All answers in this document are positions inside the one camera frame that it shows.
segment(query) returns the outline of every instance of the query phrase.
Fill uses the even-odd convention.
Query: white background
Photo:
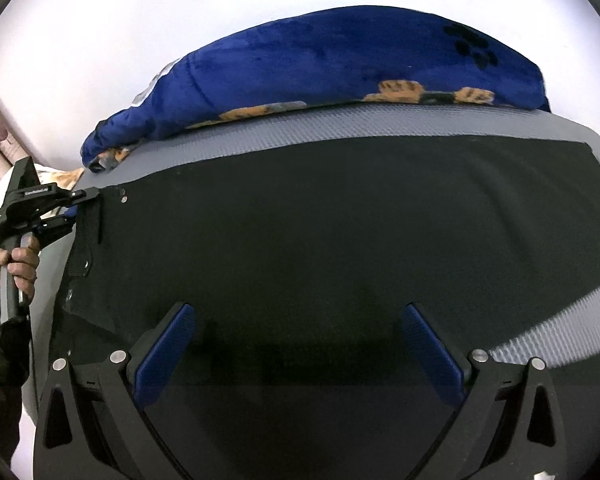
[[[600,18],[586,0],[13,0],[0,17],[0,100],[40,162],[70,170],[96,123],[173,59],[357,4],[434,12],[503,41],[540,66],[554,113],[600,134]]]

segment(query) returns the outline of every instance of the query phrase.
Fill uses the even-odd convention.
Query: black paw print
[[[485,40],[480,34],[476,34],[470,28],[455,23],[453,25],[446,25],[442,28],[445,34],[450,36],[460,36],[462,39],[456,41],[456,50],[461,56],[471,56],[474,58],[474,62],[480,70],[484,70],[490,64],[498,66],[498,58],[491,50],[487,50],[489,42]],[[472,51],[472,47],[480,49],[480,51]]]

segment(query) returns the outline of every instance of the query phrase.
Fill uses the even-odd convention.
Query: blue blanket
[[[356,101],[549,111],[540,69],[490,36],[416,10],[341,7],[248,28],[171,63],[96,126],[82,161],[102,171],[142,140]]]

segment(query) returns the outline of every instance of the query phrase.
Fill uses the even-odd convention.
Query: person's arm
[[[16,286],[30,298],[34,295],[36,267],[38,266],[38,241],[33,238],[29,248],[13,250],[8,271],[14,276]],[[0,267],[7,264],[8,256],[0,250]],[[3,478],[19,441],[18,423],[22,413],[22,385],[29,377],[28,321],[0,326],[0,474]]]

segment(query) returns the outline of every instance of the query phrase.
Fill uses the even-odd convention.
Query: person's hand
[[[27,247],[16,247],[11,251],[11,262],[9,255],[4,249],[0,249],[0,268],[7,265],[7,271],[13,275],[16,286],[24,292],[30,300],[36,292],[34,283],[36,282],[36,269],[40,263],[38,254],[40,253],[40,243],[35,236],[32,236]]]

